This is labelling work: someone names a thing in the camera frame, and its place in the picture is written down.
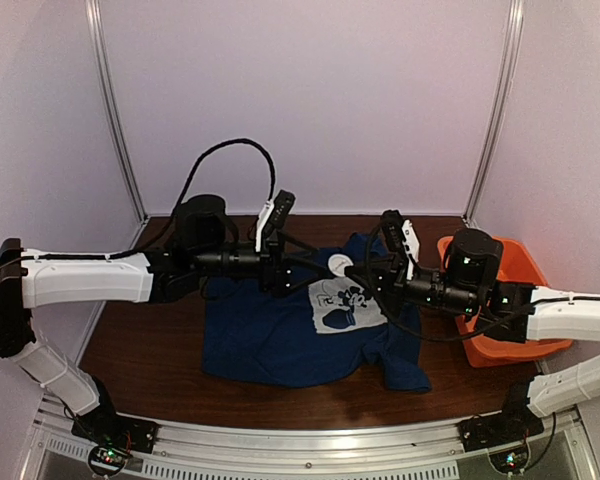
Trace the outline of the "navy white clothing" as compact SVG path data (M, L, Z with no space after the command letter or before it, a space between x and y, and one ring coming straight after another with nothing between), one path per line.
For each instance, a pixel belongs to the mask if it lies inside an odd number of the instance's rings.
M371 364L390 390L431 389L419 366L418 309L404 306L396 327L349 278L319 280L284 298L262 292L255 280L213 278L205 295L202 369L209 375L305 388Z

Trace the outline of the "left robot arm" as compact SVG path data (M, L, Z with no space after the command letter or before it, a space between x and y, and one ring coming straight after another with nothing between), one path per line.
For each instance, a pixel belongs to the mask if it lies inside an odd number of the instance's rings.
M196 291L204 279L254 279L282 297L309 285L292 281L294 270L329 270L316 251L287 235L283 226L295 197L280 191L265 203L255 238L242 242L217 195L197 195L175 209L165 246L116 254L48 253L24 249L17 238L0 248L0 358L12 360L73 413L75 423L103 444L124 433L122 417L103 383L79 369L31 324L34 309L90 301L171 303Z

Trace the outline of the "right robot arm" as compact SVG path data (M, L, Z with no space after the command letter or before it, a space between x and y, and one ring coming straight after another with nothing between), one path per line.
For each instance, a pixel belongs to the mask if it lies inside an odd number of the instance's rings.
M366 251L360 263L343 269L345 276L369 289L381 311L398 328L406 304L439 310L477 321L462 340L487 336L525 343L554 339L600 342L600 294L556 290L530 282L499 279L505 246L475 228L458 230L439 268L420 266L413 235L383 225L389 256L379 260ZM512 386L500 413L493 415L499 440L515 440L527 428L580 402L600 397L600 354L564 370Z

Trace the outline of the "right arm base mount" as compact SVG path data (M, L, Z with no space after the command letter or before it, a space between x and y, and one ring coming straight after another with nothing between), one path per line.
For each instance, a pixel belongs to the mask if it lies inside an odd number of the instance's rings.
M522 442L544 431L543 421L531 413L504 412L473 416L457 424L465 452Z

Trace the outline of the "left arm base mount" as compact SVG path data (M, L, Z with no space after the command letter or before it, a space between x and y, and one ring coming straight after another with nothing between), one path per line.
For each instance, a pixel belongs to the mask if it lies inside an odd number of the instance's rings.
M153 452L159 425L156 422L120 416L113 429L89 428L84 419L73 421L71 433L104 447L113 447L123 452Z

